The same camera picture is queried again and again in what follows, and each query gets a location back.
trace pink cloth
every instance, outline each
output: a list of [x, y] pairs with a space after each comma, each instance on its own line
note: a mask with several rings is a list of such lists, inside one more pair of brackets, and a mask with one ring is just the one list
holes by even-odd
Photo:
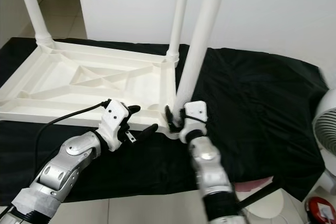
[[269, 182], [272, 178], [273, 177], [268, 177], [268, 178], [252, 180], [248, 182], [235, 183], [236, 191], [247, 192], [257, 187], [263, 188], [267, 185], [267, 182]]

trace white wall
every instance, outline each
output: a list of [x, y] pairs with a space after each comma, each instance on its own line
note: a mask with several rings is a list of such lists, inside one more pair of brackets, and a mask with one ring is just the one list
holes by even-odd
[[0, 48], [29, 23], [23, 0], [0, 0]]
[[[181, 43], [189, 44], [201, 0], [188, 0]], [[88, 38], [168, 43], [175, 0], [81, 0]], [[209, 46], [273, 52], [330, 68], [336, 0], [223, 0]]]

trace robotic hand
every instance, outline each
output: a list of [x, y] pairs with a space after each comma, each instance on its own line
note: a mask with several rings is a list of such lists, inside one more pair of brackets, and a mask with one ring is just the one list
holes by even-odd
[[128, 131], [127, 122], [138, 111], [140, 107], [137, 105], [126, 107], [117, 100], [110, 101], [99, 128], [95, 132], [66, 140], [59, 153], [44, 166], [30, 187], [19, 192], [12, 201], [14, 208], [0, 223], [49, 223], [70, 193], [81, 171], [99, 157], [102, 150], [113, 152], [123, 142], [135, 143], [158, 129], [158, 125], [153, 124], [136, 137], [133, 136]]
[[189, 146], [209, 223], [247, 223], [246, 217], [236, 207], [236, 194], [221, 165], [219, 150], [206, 136], [205, 102], [186, 103], [181, 114], [184, 126], [180, 131], [180, 140]]

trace white cylinder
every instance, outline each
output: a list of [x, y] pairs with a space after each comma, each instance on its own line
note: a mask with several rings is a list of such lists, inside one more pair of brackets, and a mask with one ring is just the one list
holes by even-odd
[[53, 39], [47, 30], [40, 7], [37, 0], [24, 0], [31, 23], [35, 30], [36, 43], [38, 45], [52, 45]]
[[173, 115], [177, 124], [180, 120], [180, 109], [191, 100], [193, 95], [221, 1], [203, 0], [202, 2], [174, 103]]
[[187, 0], [176, 0], [172, 34], [170, 38], [169, 49], [166, 53], [167, 60], [175, 62], [175, 67], [177, 66], [179, 60], [178, 58], [180, 56], [178, 48], [180, 47], [180, 37], [186, 4]]

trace red object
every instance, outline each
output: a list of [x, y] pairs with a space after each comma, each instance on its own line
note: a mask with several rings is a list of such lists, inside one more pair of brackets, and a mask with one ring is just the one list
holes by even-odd
[[269, 182], [271, 179], [272, 177], [268, 177], [259, 180], [235, 183], [235, 189], [236, 191], [251, 191], [258, 187], [263, 188], [266, 186], [266, 182]]
[[336, 224], [336, 212], [334, 207], [327, 200], [320, 197], [311, 197], [306, 202], [306, 211], [308, 217], [310, 218], [310, 221], [312, 223], [320, 223], [320, 224], [329, 223], [327, 218], [321, 216], [318, 203], [329, 206], [331, 208], [331, 212], [333, 214], [334, 219], [330, 220], [330, 223]]

